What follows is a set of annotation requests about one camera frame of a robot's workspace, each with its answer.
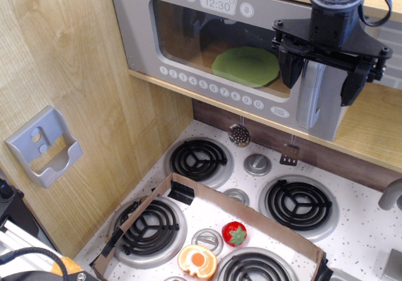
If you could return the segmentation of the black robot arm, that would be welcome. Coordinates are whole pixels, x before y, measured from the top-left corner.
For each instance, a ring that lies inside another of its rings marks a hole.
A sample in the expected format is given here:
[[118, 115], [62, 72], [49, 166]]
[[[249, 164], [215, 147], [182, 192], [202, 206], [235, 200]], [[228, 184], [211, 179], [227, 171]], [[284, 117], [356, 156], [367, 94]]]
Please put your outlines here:
[[[277, 19], [273, 39], [285, 86], [292, 88], [306, 60], [347, 72], [341, 89], [341, 105], [350, 106], [364, 85], [381, 80], [392, 49], [368, 35], [363, 25], [381, 26], [390, 19], [369, 21], [364, 0], [310, 0], [308, 19]], [[385, 0], [389, 8], [392, 0]]]

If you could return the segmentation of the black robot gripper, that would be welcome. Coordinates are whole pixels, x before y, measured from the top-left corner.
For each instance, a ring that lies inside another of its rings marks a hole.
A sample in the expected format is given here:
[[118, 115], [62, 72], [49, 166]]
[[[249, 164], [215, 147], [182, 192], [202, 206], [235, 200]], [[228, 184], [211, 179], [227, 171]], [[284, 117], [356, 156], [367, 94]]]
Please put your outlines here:
[[281, 77], [291, 89], [311, 60], [348, 71], [342, 85], [341, 106], [350, 106], [367, 82], [380, 80], [392, 49], [367, 34], [357, 10], [336, 12], [313, 8], [308, 19], [277, 19], [273, 48]]

